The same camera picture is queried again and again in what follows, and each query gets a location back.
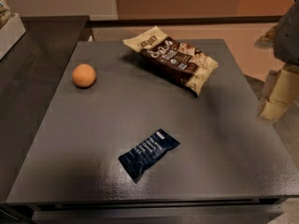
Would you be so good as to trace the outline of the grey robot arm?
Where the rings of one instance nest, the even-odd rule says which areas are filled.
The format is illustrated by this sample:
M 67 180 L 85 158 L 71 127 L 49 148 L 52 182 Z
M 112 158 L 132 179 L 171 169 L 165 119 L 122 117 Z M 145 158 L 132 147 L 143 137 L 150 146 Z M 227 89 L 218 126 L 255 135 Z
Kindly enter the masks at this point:
M 269 71 L 257 114 L 260 119 L 276 121 L 299 98 L 299 0 L 255 46 L 272 48 L 275 57 L 285 63 L 279 71 Z

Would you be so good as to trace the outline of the white gripper body with grille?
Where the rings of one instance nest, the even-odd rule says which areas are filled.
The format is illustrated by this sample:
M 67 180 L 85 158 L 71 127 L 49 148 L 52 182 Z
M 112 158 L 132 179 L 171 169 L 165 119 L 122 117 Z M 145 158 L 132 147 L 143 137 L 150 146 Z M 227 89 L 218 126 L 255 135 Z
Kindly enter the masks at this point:
M 299 98 L 299 66 L 286 63 L 279 71 L 270 70 L 263 85 L 258 117 L 278 120 Z

